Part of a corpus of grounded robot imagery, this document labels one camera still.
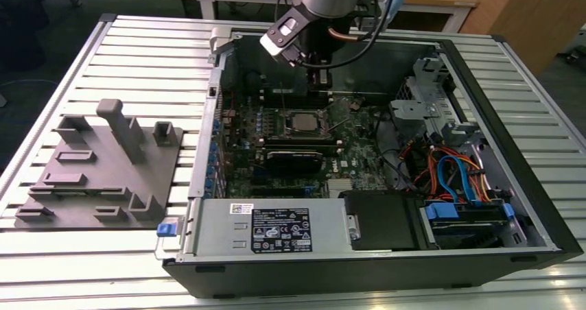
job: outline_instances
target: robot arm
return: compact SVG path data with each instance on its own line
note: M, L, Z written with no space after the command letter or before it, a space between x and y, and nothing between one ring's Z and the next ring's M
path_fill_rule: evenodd
M333 52L346 41L369 38L368 51L382 26L388 24L402 0L385 0L378 24L361 36L346 35L357 0L292 0L292 8L270 26L260 39L264 49L272 57L282 58L290 66L305 67L310 84L325 88L326 74L321 70L340 67L353 62L362 53L349 60L330 64Z

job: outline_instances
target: aluminum extrusion table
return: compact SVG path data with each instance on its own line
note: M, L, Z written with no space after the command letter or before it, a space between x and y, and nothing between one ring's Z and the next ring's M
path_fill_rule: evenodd
M262 23L117 16L99 21L53 97L0 178L0 308L110 309L580 309L586 304L586 257L544 270L516 272L481 287L289 298L198 300L165 274L153 255L178 248L154 231L15 232L25 203L59 138L59 115L89 115L103 97L125 102L141 126L170 120L184 129L166 215L184 215L202 102L212 64L210 29ZM455 43L535 175L586 248L586 142L505 43L489 36L389 32ZM460 105L469 116L463 98ZM89 123L105 124L97 117Z

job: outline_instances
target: warning label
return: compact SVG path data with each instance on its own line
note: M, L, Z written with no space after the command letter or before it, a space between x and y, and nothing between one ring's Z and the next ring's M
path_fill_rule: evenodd
M252 210L253 253L310 252L308 208Z

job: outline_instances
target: wire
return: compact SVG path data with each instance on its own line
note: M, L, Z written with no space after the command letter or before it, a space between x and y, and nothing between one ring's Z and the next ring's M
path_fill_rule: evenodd
M385 5L384 5L384 11L381 13L381 18L377 21L377 25L376 25L376 29L373 31L373 35L370 36L368 43L365 44L362 50L349 59L346 59L342 62L337 62L337 63L332 63L332 64L309 64L306 62L302 62L301 60L297 62L298 65L304 68L309 68L309 69L334 69L338 67L342 67L344 65L352 63L353 61L356 61L358 58L361 58L365 54L365 52L370 49L372 45L374 44L374 40L380 34L380 31L382 30L382 27L385 26L385 16L390 10L390 4L392 4L392 0L385 0Z
M448 185L445 184L445 182L443 180L443 169L441 168L443 168L443 163L445 162L445 160L448 158L453 159L453 161L457 164L459 174L461 176L461 188L464 189L465 198L468 199L468 201L472 202L473 200L476 200L476 195L473 194L473 191L472 191L469 184L468 184L468 175L465 174L464 163L455 156L444 156L441 159L439 159L439 162L437 162L437 181L439 181L439 184L441 185L443 189L445 189L445 191L452 195L453 199L457 199L456 192L448 187Z
M400 166L404 164L404 162L398 162L398 165L396 165L396 169L400 171ZM396 184L393 186L393 189L396 189L398 187L400 184L400 178L396 179Z
M10 82L5 82L3 84L0 85L0 88L11 84L17 84L21 82L46 82L49 84L53 84L54 86L58 85L54 81L51 80L43 80L43 79L19 79L19 80L13 80Z
M265 5L264 3L260 4L260 7L257 8L257 11L256 11L254 15L257 15L257 14L260 13L260 11L261 11L262 8L264 8L264 5Z
M274 23L278 20L278 5L281 4L281 0L276 0L276 5L274 5Z

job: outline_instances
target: floor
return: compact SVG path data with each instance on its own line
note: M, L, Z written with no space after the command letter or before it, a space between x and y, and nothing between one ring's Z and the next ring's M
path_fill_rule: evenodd
M18 82L2 86L13 80L47 80L58 82L77 55L99 15L118 14L198 17L197 4L180 0L79 0L73 8L67 0L42 0L49 18L47 27L35 32L45 52L45 63L25 72L11 72L0 66L0 91L7 103L0 108L0 173L13 152L27 133L39 111L50 97L54 86L50 82ZM241 4L228 6L220 3L220 19L269 22L274 6L269 4ZM549 95L573 121L581 134L586 133L586 70L569 66L563 58L556 58L540 74L539 80Z

